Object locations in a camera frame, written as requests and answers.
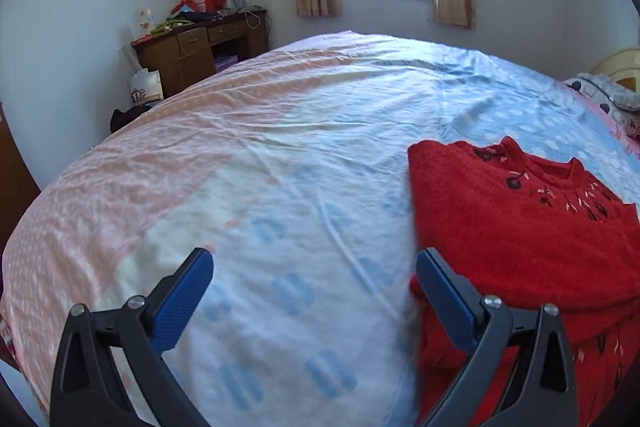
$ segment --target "sweater collar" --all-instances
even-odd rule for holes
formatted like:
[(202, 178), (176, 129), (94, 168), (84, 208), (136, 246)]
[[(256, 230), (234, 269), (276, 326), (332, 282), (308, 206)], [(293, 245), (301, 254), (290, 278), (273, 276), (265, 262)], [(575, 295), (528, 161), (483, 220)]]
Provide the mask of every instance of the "sweater collar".
[(569, 163), (559, 163), (528, 155), (510, 136), (503, 138), (500, 144), (506, 149), (511, 160), (545, 184), (558, 188), (580, 187), (584, 177), (584, 166), (577, 158), (572, 158)]

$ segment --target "wooden desk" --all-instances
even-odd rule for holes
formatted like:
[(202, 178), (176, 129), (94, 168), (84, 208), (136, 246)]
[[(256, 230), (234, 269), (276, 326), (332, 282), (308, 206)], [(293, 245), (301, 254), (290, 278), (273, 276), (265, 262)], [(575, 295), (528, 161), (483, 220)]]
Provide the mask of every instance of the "wooden desk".
[(216, 54), (238, 55), (239, 60), (269, 51), (267, 12), (252, 10), (258, 18), (244, 13), (217, 21), (176, 28), (162, 37), (134, 46), (140, 65), (160, 71), (164, 97), (218, 73)]

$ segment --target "white bag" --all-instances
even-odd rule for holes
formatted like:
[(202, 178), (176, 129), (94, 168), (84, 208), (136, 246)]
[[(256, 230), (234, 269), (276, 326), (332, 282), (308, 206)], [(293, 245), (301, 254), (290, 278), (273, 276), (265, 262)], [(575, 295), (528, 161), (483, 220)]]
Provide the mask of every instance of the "white bag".
[(159, 71), (138, 71), (129, 80), (129, 87), (134, 106), (164, 100)]

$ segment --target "blue gripper pad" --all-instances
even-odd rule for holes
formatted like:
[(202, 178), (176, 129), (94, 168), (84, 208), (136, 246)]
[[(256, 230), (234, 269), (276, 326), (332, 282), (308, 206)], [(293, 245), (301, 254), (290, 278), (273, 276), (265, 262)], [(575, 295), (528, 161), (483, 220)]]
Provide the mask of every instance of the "blue gripper pad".
[(416, 273), (422, 291), (453, 345), (468, 356), (473, 355), (478, 347), (476, 318), (452, 282), (425, 252), (418, 254)]
[(150, 343), (158, 357), (174, 349), (212, 278), (213, 256), (201, 249), (154, 317)]

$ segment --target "bed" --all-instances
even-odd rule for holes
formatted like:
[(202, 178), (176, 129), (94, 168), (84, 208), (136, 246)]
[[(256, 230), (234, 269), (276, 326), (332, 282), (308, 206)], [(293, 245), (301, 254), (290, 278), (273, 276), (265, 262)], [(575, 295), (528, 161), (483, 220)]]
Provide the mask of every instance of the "bed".
[(71, 306), (120, 307), (205, 247), (214, 281), (165, 360), (211, 425), (412, 425), (407, 147), (508, 135), (640, 201), (638, 149), (607, 118), (481, 52), (297, 42), (174, 96), (47, 187), (4, 252), (0, 331), (47, 410)]

